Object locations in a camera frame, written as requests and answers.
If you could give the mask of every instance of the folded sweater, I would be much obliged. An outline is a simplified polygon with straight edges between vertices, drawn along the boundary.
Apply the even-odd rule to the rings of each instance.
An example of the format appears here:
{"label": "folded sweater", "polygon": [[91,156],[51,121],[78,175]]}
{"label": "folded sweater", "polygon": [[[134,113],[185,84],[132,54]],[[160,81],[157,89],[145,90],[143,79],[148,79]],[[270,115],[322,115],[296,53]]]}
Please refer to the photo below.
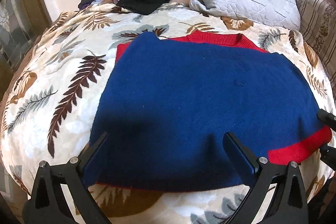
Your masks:
{"label": "folded sweater", "polygon": [[[219,34],[211,32],[194,31],[192,34],[185,37],[170,38],[171,40],[180,42],[194,42],[194,43],[209,43],[227,47],[250,48],[260,52],[268,52],[262,48],[257,47],[251,40],[249,40],[242,33],[239,34]],[[131,42],[119,44],[117,46],[117,54],[115,61],[117,62],[122,54],[125,52]]]}
{"label": "folded sweater", "polygon": [[331,139],[318,109],[283,55],[163,42],[145,32],[116,63],[100,98],[90,145],[108,132],[108,152],[92,158],[83,182],[99,176],[99,183],[162,191],[238,185],[222,147],[226,132],[272,163],[300,163]]}

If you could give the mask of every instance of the floral blanket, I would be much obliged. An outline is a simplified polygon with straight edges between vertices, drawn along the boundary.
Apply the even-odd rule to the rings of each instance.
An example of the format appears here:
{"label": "floral blanket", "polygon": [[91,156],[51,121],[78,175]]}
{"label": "floral blanket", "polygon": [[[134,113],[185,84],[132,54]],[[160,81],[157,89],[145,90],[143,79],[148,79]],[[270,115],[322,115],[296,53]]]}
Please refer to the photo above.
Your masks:
{"label": "floral blanket", "polygon": [[[284,54],[302,72],[320,108],[335,112],[330,81],[302,35],[249,20],[213,17],[184,5],[164,4],[148,16],[102,0],[79,12],[63,12],[35,46],[33,57],[15,83],[1,120],[1,157],[7,171],[28,194],[41,160],[66,163],[87,147],[100,96],[113,70],[116,47],[149,31],[161,39],[195,30],[243,33],[257,46]],[[335,145],[333,132],[331,145]],[[318,152],[300,165],[307,199],[332,175]],[[84,223],[68,188],[63,187],[76,221]],[[111,222],[223,223],[245,194],[244,185],[199,193],[162,193],[93,185],[90,193]],[[266,212],[270,188],[254,222]]]}

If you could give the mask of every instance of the silver bolt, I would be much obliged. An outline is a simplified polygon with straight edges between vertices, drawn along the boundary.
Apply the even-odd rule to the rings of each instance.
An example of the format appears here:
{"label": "silver bolt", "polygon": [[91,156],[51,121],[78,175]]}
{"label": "silver bolt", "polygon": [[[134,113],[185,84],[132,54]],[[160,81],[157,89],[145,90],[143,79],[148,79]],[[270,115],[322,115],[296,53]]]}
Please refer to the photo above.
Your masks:
{"label": "silver bolt", "polygon": [[71,159],[70,159],[70,163],[71,164],[76,164],[78,162],[78,158],[77,157],[72,157]]}
{"label": "silver bolt", "polygon": [[259,161],[262,163],[262,164],[266,164],[268,162],[268,160],[265,158],[265,157],[260,157],[259,158]]}
{"label": "silver bolt", "polygon": [[291,166],[297,168],[297,163],[295,161],[291,161]]}
{"label": "silver bolt", "polygon": [[40,161],[39,167],[44,167],[47,162],[45,160]]}

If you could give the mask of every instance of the red fabric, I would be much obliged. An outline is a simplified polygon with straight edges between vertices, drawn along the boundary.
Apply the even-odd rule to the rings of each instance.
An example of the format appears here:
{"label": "red fabric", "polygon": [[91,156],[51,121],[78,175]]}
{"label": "red fabric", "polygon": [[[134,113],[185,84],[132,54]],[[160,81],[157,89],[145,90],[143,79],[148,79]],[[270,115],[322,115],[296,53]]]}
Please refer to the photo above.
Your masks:
{"label": "red fabric", "polygon": [[[192,34],[187,35],[185,37],[175,37],[170,39],[180,42],[209,43],[226,47],[250,48],[252,50],[257,50],[260,52],[268,52],[257,47],[251,40],[249,40],[246,36],[244,36],[241,33],[218,34],[211,32],[201,32],[196,30]],[[125,52],[130,43],[131,42],[128,42],[126,44],[119,44],[117,46],[117,56],[115,57],[116,62],[123,55],[123,53]]]}
{"label": "red fabric", "polygon": [[330,142],[332,137],[331,130],[324,126],[319,131],[303,141],[287,146],[285,148],[269,150],[268,159],[273,164],[287,165],[295,159],[298,163],[308,158],[324,143]]}

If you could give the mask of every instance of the blue sweater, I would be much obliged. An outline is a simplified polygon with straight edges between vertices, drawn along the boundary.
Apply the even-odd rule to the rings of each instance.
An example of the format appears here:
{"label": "blue sweater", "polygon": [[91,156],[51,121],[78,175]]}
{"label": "blue sweater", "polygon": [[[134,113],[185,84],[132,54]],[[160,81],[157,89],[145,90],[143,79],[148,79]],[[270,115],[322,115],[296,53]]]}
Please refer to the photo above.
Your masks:
{"label": "blue sweater", "polygon": [[[95,183],[100,169],[99,183],[126,188],[238,185],[224,133],[271,162],[300,162],[331,138],[318,109],[307,81],[283,55],[160,41],[145,32],[116,63],[100,98],[90,145],[107,131],[107,162],[97,154],[92,162],[103,166],[88,167],[84,181]],[[305,147],[312,137],[313,148]]]}

